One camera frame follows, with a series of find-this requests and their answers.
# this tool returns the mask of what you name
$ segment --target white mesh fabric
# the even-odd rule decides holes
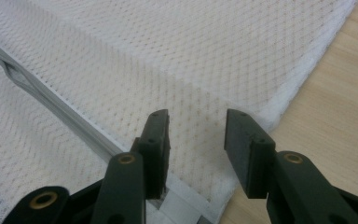
[[[0,1],[0,46],[122,150],[148,114],[168,108],[170,172],[204,198],[216,221],[235,185],[223,150],[227,109],[248,112],[271,130],[354,2]],[[31,139],[27,132],[42,132],[31,126],[10,134]],[[58,153],[53,137],[44,137],[46,146],[34,150]],[[68,169],[91,162],[80,157]],[[49,180],[64,185],[68,176],[57,168]]]

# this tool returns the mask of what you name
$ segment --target wooden surface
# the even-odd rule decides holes
[[[358,195],[358,5],[271,135],[278,151],[304,154],[330,183]],[[238,188],[221,223],[270,223],[266,200]]]

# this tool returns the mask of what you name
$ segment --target textured fabric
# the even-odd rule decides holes
[[[0,1],[0,47],[123,151],[168,108],[168,187],[217,222],[236,184],[227,109],[270,131],[354,2]],[[0,69],[0,222],[30,190],[74,192],[104,169]]]

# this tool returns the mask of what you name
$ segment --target light wood grain surface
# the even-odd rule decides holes
[[[330,183],[358,195],[358,5],[271,135],[278,151],[304,154]],[[221,223],[270,223],[266,200],[238,188]]]

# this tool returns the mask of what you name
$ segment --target wooden table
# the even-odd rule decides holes
[[[331,184],[358,195],[358,5],[271,135],[278,151],[304,154]],[[238,188],[221,223],[270,223],[266,200]]]

